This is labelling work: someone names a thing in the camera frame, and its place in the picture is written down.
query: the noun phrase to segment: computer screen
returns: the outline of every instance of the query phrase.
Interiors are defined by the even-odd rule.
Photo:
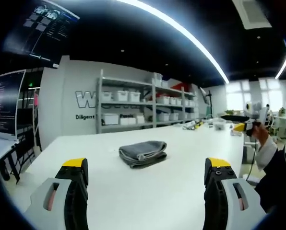
[[[0,133],[16,137],[16,109],[25,70],[0,75]]]
[[[70,30],[79,17],[48,0],[32,0],[3,43],[3,51],[52,63],[58,68]]]

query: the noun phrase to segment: white storage bin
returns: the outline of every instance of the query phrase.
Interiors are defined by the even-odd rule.
[[[145,123],[145,118],[143,114],[136,114],[135,118],[137,120],[137,124]]]
[[[161,113],[158,114],[158,121],[169,121],[170,114]]]
[[[185,106],[189,106],[189,100],[185,99]]]
[[[170,97],[161,96],[157,98],[157,103],[159,104],[169,104],[169,102],[170,102]]]
[[[119,124],[118,114],[102,114],[101,118],[104,120],[106,126]]]
[[[129,92],[128,101],[129,102],[140,102],[140,92]]]
[[[112,101],[112,92],[102,92],[101,100],[102,100],[102,102],[111,102]]]
[[[137,123],[137,119],[135,117],[128,118],[128,125],[135,125]]]
[[[161,87],[162,75],[160,73],[154,73],[154,75],[148,80],[148,82],[155,84],[155,86]]]
[[[189,113],[189,119],[195,119],[195,113]]]
[[[118,90],[114,92],[114,100],[116,102],[126,102],[128,101],[128,91]]]
[[[189,100],[189,106],[194,107],[195,106],[195,102],[193,100]]]
[[[120,119],[119,119],[119,124],[121,125],[121,126],[127,126],[129,123],[128,123],[128,118],[127,117],[121,117]]]
[[[172,113],[170,114],[170,121],[178,121],[178,116],[179,114],[178,113]]]
[[[170,104],[176,104],[176,98],[170,97]]]
[[[182,99],[181,98],[176,98],[176,105],[181,105]]]
[[[162,80],[160,79],[152,79],[152,84],[155,84],[155,86],[161,87]]]
[[[166,81],[166,80],[161,81],[161,86],[163,88],[168,88],[168,81]]]
[[[178,119],[183,120],[182,113],[178,113]]]
[[[185,117],[186,117],[186,120],[190,120],[191,119],[191,113],[186,113]]]

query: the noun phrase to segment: metal shelf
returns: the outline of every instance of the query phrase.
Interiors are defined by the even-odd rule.
[[[147,102],[102,102],[101,104],[129,104],[129,105],[153,105],[152,103]]]
[[[157,91],[160,91],[160,92],[166,92],[168,94],[178,94],[178,95],[182,95],[182,91],[180,90],[175,90],[175,89],[171,89],[171,88],[164,88],[164,87],[161,87],[161,86],[156,86],[156,90]],[[184,92],[184,94],[186,96],[192,96],[192,97],[195,97],[195,95],[191,92]]]
[[[177,120],[177,121],[157,121],[157,125],[166,125],[166,124],[172,124],[172,123],[179,123],[183,122],[183,120]]]
[[[113,128],[133,128],[133,127],[143,127],[143,126],[153,126],[152,122],[143,123],[143,124],[134,124],[134,125],[108,125],[108,126],[101,126],[101,129],[113,129]]]
[[[159,104],[159,103],[157,103],[156,106],[182,108],[182,105],[176,105],[176,104]]]
[[[101,95],[103,91],[104,86],[109,86],[109,87],[120,87],[120,88],[133,88],[139,91],[140,94],[140,101],[143,101],[144,96],[146,96],[146,93],[149,92],[151,93],[151,101],[147,102],[139,102],[139,103],[134,103],[134,102],[103,102]],[[104,71],[100,71],[100,78],[97,80],[97,91],[96,91],[96,128],[97,128],[97,133],[102,133],[102,131],[105,129],[115,129],[115,128],[131,128],[131,127],[153,127],[156,128],[157,125],[170,125],[174,123],[185,123],[186,122],[186,109],[191,109],[194,110],[195,106],[185,106],[185,100],[192,99],[195,97],[195,95],[191,92],[184,92],[184,88],[182,87],[181,90],[175,90],[171,88],[164,88],[161,86],[156,86],[155,81],[152,81],[152,83],[147,83],[147,82],[140,82],[140,81],[135,81],[135,80],[126,80],[126,79],[118,79],[118,78],[112,78],[112,77],[104,77]],[[173,105],[173,104],[160,104],[156,103],[156,96],[158,92],[164,92],[167,93],[168,95],[171,96],[178,96],[182,99],[182,105]],[[135,124],[135,125],[128,125],[128,126],[121,126],[121,125],[111,125],[111,126],[102,126],[102,105],[135,105],[138,106],[138,109],[140,113],[146,115],[146,110],[145,106],[148,106],[149,108],[152,108],[152,117],[153,121],[152,122],[147,122],[144,124]],[[171,113],[174,112],[174,109],[181,109],[182,112],[182,118],[181,120],[177,121],[165,121],[165,122],[157,122],[156,121],[156,111],[157,111],[157,106],[158,107],[166,107],[171,110]]]
[[[174,89],[171,89],[171,88],[164,88],[164,87],[161,87],[161,86],[156,86],[156,90],[157,91],[161,91],[161,92],[166,92],[166,93],[169,93],[169,94],[178,94],[178,95],[182,94],[182,91],[174,90]]]
[[[126,88],[152,87],[152,84],[147,82],[110,78],[110,77],[102,77],[102,83],[103,86],[126,87]]]

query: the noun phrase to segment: gray towel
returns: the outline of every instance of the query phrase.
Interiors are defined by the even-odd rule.
[[[119,156],[131,168],[146,167],[163,161],[167,144],[163,141],[147,141],[133,145],[121,146]]]

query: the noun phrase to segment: led strip light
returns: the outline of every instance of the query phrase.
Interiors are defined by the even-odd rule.
[[[214,57],[208,52],[208,50],[199,42],[199,40],[197,40],[188,30],[186,30],[183,26],[181,26],[179,23],[177,23],[176,21],[174,21],[172,18],[170,18],[169,16],[167,16],[166,14],[162,13],[161,11],[141,2],[138,0],[117,0],[120,2],[124,2],[126,4],[138,7],[144,11],[147,11],[153,15],[155,15],[156,17],[162,19],[163,21],[165,21],[166,23],[170,24],[171,26],[173,26],[175,29],[177,29],[179,32],[181,32],[184,36],[186,36],[190,41],[193,42],[193,44],[195,44],[201,51],[203,54],[205,54],[205,56],[211,61],[211,63],[214,65],[214,67],[216,68],[216,70],[220,73],[220,75],[222,76],[223,80],[225,81],[226,84],[229,83],[229,80],[227,78],[227,76],[225,75],[225,73],[223,72],[223,70],[221,69],[221,67],[219,66],[219,64],[217,63],[217,61],[214,59]]]
[[[279,72],[277,73],[275,79],[278,79],[279,76],[281,76],[281,74],[282,74],[282,72],[284,71],[285,67],[286,67],[286,59],[285,59],[283,65],[282,65],[282,67],[280,68]]]

